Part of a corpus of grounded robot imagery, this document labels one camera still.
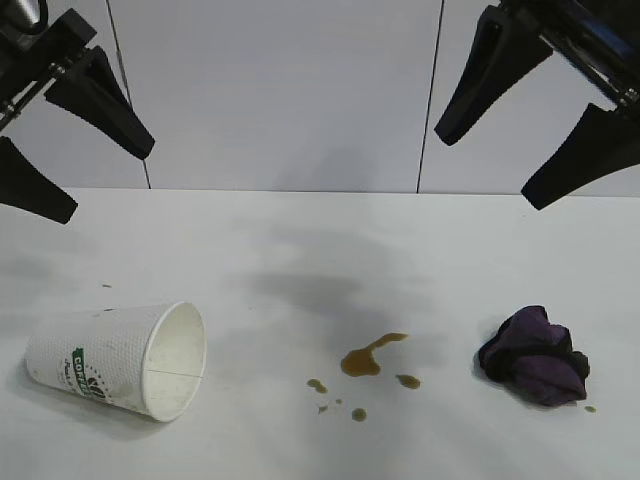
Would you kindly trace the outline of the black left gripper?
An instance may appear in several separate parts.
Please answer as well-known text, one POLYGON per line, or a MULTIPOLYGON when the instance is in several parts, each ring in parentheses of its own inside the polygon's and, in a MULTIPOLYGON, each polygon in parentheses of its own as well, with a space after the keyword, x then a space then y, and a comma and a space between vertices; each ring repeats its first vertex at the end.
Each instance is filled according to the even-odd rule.
MULTIPOLYGON (((94 126, 145 160, 155 145, 120 89, 106 53, 87 49, 96 30, 74 9, 49 22, 45 1, 1 3, 1 127, 41 91, 45 99, 94 126)), ((1 137, 1 203, 67 224, 77 202, 1 137)))

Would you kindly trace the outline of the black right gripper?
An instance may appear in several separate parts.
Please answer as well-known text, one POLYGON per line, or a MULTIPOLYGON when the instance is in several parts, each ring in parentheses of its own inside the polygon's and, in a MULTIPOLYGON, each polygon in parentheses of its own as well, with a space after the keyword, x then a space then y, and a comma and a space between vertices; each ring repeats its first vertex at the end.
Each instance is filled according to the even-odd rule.
POLYGON ((458 85, 435 127, 457 143, 494 102, 553 53, 616 106, 590 104, 558 150, 522 187, 542 210, 572 192, 639 164, 639 3, 501 1, 478 19, 458 85))

